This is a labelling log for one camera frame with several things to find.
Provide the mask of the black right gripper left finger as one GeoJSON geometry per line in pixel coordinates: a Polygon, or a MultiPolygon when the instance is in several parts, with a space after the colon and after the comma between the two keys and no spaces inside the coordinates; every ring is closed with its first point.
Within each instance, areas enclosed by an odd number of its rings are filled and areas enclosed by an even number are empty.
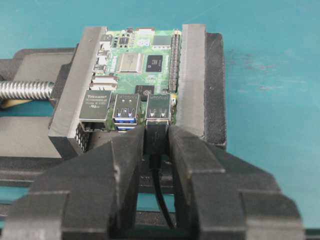
{"type": "Polygon", "coordinates": [[[10,208],[4,240],[107,240],[135,224],[145,129],[38,176],[10,208]]]}

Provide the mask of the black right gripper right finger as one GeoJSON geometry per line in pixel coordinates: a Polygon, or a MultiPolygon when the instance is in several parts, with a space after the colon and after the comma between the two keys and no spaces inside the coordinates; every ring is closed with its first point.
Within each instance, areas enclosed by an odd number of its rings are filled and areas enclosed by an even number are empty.
{"type": "Polygon", "coordinates": [[[176,223],[191,239],[319,239],[270,173],[177,126],[168,141],[176,223]]]}

